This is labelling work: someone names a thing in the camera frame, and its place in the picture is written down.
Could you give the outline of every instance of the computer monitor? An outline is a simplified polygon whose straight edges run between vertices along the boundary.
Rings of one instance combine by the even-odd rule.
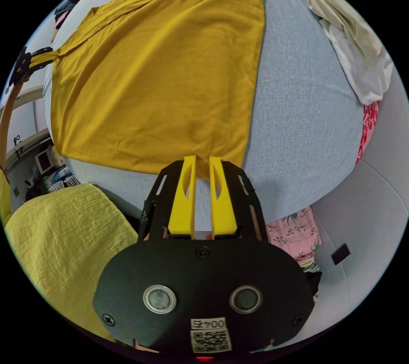
[[[55,167],[55,157],[52,153],[52,148],[49,147],[45,151],[40,152],[35,156],[35,163],[37,164],[40,175]]]

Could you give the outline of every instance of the white cloth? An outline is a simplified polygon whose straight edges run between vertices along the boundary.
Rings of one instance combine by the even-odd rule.
[[[393,62],[384,47],[374,62],[362,58],[353,43],[350,42],[342,29],[320,20],[325,34],[331,41],[338,56],[342,69],[352,89],[363,105],[382,100],[389,89],[393,71]]]
[[[345,0],[307,0],[321,17],[340,64],[360,102],[382,100],[391,83],[393,62],[379,37]]]

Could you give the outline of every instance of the plaid fabric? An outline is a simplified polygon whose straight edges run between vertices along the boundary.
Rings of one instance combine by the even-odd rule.
[[[64,189],[64,182],[63,181],[58,181],[55,184],[52,184],[49,188],[48,188],[48,193],[52,193],[52,192],[57,192],[60,189]]]
[[[69,186],[79,185],[80,183],[79,183],[78,179],[74,175],[71,175],[71,176],[64,179],[64,184],[65,184],[66,187],[69,187]]]
[[[58,181],[55,184],[52,184],[48,188],[48,193],[50,194],[51,192],[56,192],[56,191],[59,191],[60,189],[68,188],[70,186],[76,186],[79,184],[80,183],[78,179],[74,175],[71,175],[65,178],[63,181]]]

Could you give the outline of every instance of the red patterned fabric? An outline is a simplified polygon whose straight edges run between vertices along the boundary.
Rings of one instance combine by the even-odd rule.
[[[363,107],[362,138],[359,145],[357,162],[365,152],[365,149],[368,146],[374,132],[376,120],[378,119],[379,103],[380,101],[375,101],[374,103]]]

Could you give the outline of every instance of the black square object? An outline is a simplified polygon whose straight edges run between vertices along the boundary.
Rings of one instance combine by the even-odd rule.
[[[338,263],[341,263],[346,257],[351,254],[346,243],[341,245],[332,255],[332,260],[336,266]]]

